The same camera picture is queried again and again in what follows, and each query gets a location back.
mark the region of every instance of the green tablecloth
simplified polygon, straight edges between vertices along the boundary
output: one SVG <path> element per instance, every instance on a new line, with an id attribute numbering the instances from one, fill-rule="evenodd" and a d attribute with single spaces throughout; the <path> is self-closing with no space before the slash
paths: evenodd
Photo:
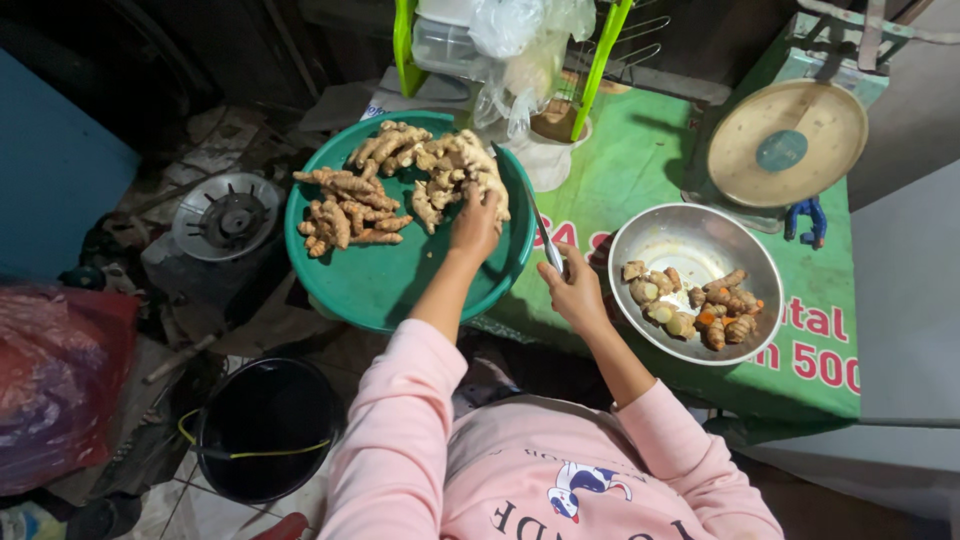
<path id="1" fill-rule="evenodd" d="M 847 184 L 820 196 L 828 217 L 827 245 L 814 252 L 782 234 L 754 234 L 773 255 L 783 279 L 786 311 L 767 352 L 731 367 L 695 365 L 669 356 L 622 319 L 610 296 L 606 248 L 615 232 L 644 209 L 680 202 L 680 185 L 702 114 L 689 102 L 631 89 L 599 96 L 593 135 L 573 152 L 566 182 L 539 193 L 537 204 L 554 239 L 576 243 L 601 276 L 611 315 L 644 364 L 681 393 L 732 412 L 714 430 L 734 444 L 833 429 L 859 417 L 859 376 Z M 801 217 L 798 229 L 809 230 Z M 535 265 L 473 325 L 521 341 L 539 341 L 588 355 L 584 342 L 550 308 Z"/>

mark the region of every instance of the pink sweatshirt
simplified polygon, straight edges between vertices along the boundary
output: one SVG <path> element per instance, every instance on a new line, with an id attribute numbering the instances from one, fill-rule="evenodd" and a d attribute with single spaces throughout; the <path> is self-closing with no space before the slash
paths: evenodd
<path id="1" fill-rule="evenodd" d="M 320 538 L 782 538 L 723 439 L 662 382 L 614 415 L 523 396 L 452 422 L 467 370 L 407 320 L 363 379 Z"/>

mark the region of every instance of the weighing scale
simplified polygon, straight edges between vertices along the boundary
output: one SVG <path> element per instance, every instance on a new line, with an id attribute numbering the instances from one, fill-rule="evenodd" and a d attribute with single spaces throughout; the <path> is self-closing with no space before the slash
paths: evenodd
<path id="1" fill-rule="evenodd" d="M 791 204 L 839 182 L 863 151 L 866 109 L 912 31 L 884 22 L 876 70 L 866 72 L 857 67 L 863 28 L 854 12 L 797 13 L 727 102 L 705 112 L 684 200 L 778 233 Z"/>

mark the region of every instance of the red object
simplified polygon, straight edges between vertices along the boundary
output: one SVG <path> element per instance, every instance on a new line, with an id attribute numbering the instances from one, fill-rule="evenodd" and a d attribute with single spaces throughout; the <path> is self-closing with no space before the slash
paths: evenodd
<path id="1" fill-rule="evenodd" d="M 287 514 L 280 523 L 257 534 L 250 540 L 297 540 L 309 526 L 306 516 L 299 512 Z"/>
<path id="2" fill-rule="evenodd" d="M 0 287 L 0 495 L 108 459 L 138 305 L 69 287 Z"/>

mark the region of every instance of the stainless steel bowl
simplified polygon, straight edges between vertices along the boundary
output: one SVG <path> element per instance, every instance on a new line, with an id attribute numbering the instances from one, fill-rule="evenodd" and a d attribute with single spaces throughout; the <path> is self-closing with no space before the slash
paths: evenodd
<path id="1" fill-rule="evenodd" d="M 651 270 L 663 271 L 667 266 L 677 269 L 684 288 L 663 300 L 691 314 L 698 311 L 690 308 L 689 289 L 737 268 L 746 270 L 749 278 L 740 286 L 764 303 L 763 311 L 756 316 L 756 331 L 743 343 L 727 345 L 718 352 L 708 349 L 699 337 L 684 341 L 654 326 L 644 318 L 623 281 L 623 265 L 637 259 Z M 717 210 L 676 203 L 641 212 L 616 234 L 609 271 L 613 297 L 631 324 L 654 345 L 682 360 L 711 366 L 739 363 L 763 351 L 780 329 L 783 283 L 777 265 L 749 231 Z"/>

